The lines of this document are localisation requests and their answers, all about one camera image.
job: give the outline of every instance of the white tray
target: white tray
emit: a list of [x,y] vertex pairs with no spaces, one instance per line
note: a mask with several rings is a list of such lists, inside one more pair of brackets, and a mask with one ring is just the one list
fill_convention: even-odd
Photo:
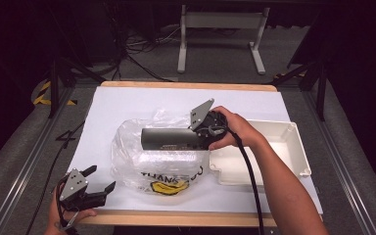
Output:
[[[249,123],[264,135],[276,154],[297,177],[310,176],[304,146],[294,122],[249,120]],[[249,148],[245,149],[255,172],[256,184],[262,187],[263,181],[255,156]],[[252,184],[244,158],[236,147],[211,151],[210,169],[215,170],[220,184]]]

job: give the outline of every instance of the gray floor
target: gray floor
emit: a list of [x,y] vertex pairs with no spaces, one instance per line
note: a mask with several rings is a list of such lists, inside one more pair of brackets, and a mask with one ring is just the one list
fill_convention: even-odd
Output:
[[[254,37],[255,32],[247,30],[238,31],[231,36],[210,31],[190,33],[187,67],[183,74],[176,72],[178,41],[171,41],[149,53],[133,55],[133,58],[151,71],[163,77],[177,78],[181,82],[263,83],[270,81],[275,74],[287,71],[286,65],[306,31],[307,28],[268,28],[264,32],[259,50],[266,68],[266,75],[257,74],[248,49],[248,42]],[[129,61],[122,62],[120,74],[121,79],[154,80]],[[112,76],[113,73],[110,73],[106,75],[106,78],[111,79]],[[287,84],[294,85],[298,81],[294,79],[288,81]],[[49,167],[62,145],[62,142],[55,141],[55,139],[67,130],[73,130],[85,119],[95,86],[83,79],[73,89],[69,98],[77,100],[78,104],[65,106],[62,109],[48,140],[42,145],[35,169],[20,194],[19,200],[12,203],[13,207],[9,211],[0,213],[7,215],[7,219],[3,220],[0,226],[1,234],[25,234],[43,190]],[[309,93],[303,93],[298,88],[289,86],[281,86],[278,89],[282,93],[291,121],[296,122],[300,129],[306,155],[313,171],[312,179],[319,191],[319,199],[324,210],[322,217],[330,233],[375,234],[374,229],[371,229],[370,233],[363,230],[356,213],[357,205],[349,200],[349,192],[343,187],[345,180],[343,181],[337,173],[330,146],[321,134],[319,122],[308,103],[308,101],[311,102],[310,97],[315,95],[316,89],[314,88]],[[37,105],[34,112],[23,122],[0,152],[0,208],[23,169],[25,161],[36,148],[36,141],[42,138],[40,136],[42,129],[51,121],[47,119],[48,114],[48,106]],[[376,176],[329,84],[325,101],[325,118],[323,125],[329,130],[346,170],[356,186],[365,211],[370,215],[376,229]],[[79,132],[80,130],[74,135],[77,140],[71,141],[57,160],[43,204],[30,234],[42,234],[44,231],[50,202],[48,192],[65,174],[78,143]],[[112,234],[114,232],[112,226],[78,225],[77,228],[80,234]],[[270,229],[273,234],[279,234],[276,228],[268,228],[267,231]],[[121,230],[121,234],[132,234],[131,231],[133,231],[124,228]]]

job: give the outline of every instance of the dark background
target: dark background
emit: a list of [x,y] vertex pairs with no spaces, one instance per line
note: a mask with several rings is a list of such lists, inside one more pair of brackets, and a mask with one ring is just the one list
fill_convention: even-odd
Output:
[[[152,40],[162,26],[178,24],[180,14],[179,6],[124,6],[118,12],[125,24],[112,26],[105,7],[97,1],[0,0],[0,149],[33,110],[31,92],[55,58],[85,66],[117,60],[116,45],[128,28]],[[352,4],[346,11],[335,22],[341,30],[335,30],[334,50],[326,61],[328,78],[376,172],[376,3]],[[311,25],[317,14],[312,7],[273,7],[267,25]],[[301,45],[306,53],[300,63],[316,58],[322,32],[333,28],[325,25],[313,36],[317,39]]]

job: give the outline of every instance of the person's left hand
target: person's left hand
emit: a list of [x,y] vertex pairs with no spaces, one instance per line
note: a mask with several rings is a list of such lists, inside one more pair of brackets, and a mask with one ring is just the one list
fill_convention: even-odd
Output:
[[[64,219],[69,221],[75,215],[74,211],[66,211],[63,213]],[[85,217],[96,216],[97,212],[94,209],[88,209],[85,211],[80,211],[74,220],[74,224],[78,223]],[[45,230],[45,235],[59,235],[67,234],[65,231],[59,230],[60,217],[57,210],[56,193],[53,193],[53,200],[51,201],[50,210],[48,212],[48,224]]]

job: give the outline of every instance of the plastic bag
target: plastic bag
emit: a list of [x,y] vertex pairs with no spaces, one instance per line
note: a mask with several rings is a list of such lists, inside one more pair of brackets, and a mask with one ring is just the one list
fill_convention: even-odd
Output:
[[189,117],[130,119],[117,129],[112,143],[112,173],[126,186],[172,196],[192,187],[209,173],[210,151],[144,151],[142,128],[187,128]]

